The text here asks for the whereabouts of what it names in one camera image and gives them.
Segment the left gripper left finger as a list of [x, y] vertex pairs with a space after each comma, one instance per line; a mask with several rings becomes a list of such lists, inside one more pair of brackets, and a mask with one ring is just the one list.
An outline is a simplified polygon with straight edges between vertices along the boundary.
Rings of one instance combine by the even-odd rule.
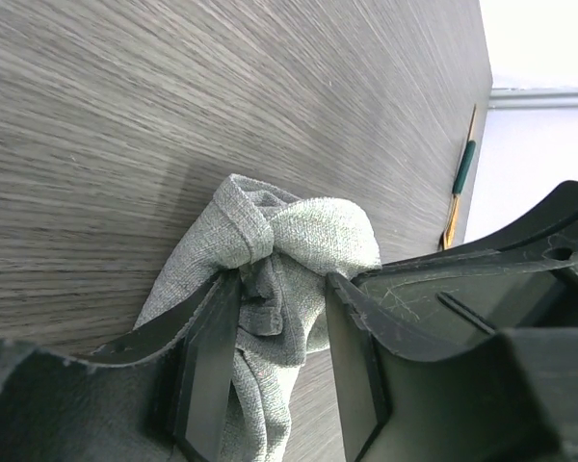
[[219, 274], [91, 354], [0, 339], [0, 461], [216, 461], [241, 288]]

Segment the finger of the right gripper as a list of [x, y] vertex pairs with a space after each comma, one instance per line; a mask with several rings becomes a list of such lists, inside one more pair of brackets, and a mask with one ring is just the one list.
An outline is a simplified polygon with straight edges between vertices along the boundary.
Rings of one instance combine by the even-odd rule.
[[385, 265], [354, 281], [394, 316], [441, 337], [578, 327], [578, 182], [469, 244]]

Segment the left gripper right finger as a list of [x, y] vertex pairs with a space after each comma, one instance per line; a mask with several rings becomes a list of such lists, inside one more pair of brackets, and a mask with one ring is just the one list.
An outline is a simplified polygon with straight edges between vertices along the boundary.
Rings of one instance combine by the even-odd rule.
[[561, 429], [516, 338], [451, 344], [338, 274], [328, 333], [350, 461], [564, 461]]

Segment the grey cloth napkin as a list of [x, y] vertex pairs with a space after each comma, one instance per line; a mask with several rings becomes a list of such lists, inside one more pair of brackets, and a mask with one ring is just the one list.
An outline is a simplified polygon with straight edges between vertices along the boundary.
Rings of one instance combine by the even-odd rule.
[[214, 192], [156, 278], [143, 325], [187, 299], [220, 270], [243, 283], [221, 458], [279, 461], [289, 402], [311, 352], [329, 346], [325, 278], [381, 265], [370, 219], [352, 201], [299, 198], [232, 174]]

